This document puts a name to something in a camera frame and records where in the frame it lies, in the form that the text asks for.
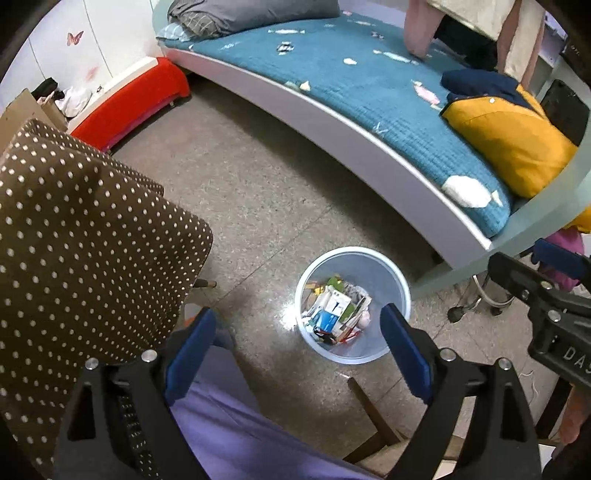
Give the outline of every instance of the plaid pillow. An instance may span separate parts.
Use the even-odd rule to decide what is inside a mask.
[[[186,28],[180,22],[172,22],[166,25],[162,30],[156,34],[156,38],[162,40],[179,40],[179,41],[191,41],[199,38],[192,31]]]
[[[185,12],[178,16],[178,20],[201,40],[221,37],[213,18],[203,12]]]

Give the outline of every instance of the blue bedspread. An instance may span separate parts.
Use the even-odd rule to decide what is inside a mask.
[[[289,44],[279,52],[282,42]],[[436,48],[425,62],[413,60],[404,47],[402,29],[352,14],[272,25],[200,43],[164,44],[298,89],[399,152],[487,237],[506,224],[511,213],[506,185],[417,93],[427,99],[429,93],[423,89],[434,93],[443,107],[448,92],[439,85],[441,74],[461,65]]]

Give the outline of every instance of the chair leg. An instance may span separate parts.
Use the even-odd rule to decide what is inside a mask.
[[[193,284],[193,288],[215,288],[217,287],[216,281],[204,280],[202,278],[198,278],[195,280]]]
[[[384,438],[379,434],[379,432],[376,432],[345,458],[343,458],[343,460],[354,465],[361,460],[366,459],[368,456],[378,453],[386,445],[387,444],[384,441]]]
[[[382,414],[379,410],[375,407],[369,397],[365,394],[361,385],[357,383],[353,377],[350,377],[347,380],[347,385],[357,397],[357,400],[361,403],[361,406],[365,410],[365,413],[368,415],[371,423],[374,424],[376,430],[378,431],[379,435],[383,438],[386,445],[394,445],[398,442],[402,442],[406,438],[400,433],[390,428],[390,425],[384,420]]]

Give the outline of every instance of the brown polka dot cloth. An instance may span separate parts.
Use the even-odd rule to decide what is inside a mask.
[[[34,119],[0,158],[0,411],[46,478],[85,360],[162,343],[209,254],[207,223],[163,193]]]

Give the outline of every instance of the gray pillow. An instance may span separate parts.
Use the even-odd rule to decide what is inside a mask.
[[[340,15],[338,0],[174,0],[169,21],[188,12],[209,15],[220,35],[309,18]]]
[[[193,33],[195,39],[207,40],[222,36],[217,23],[209,14],[187,11],[178,16],[178,21]]]

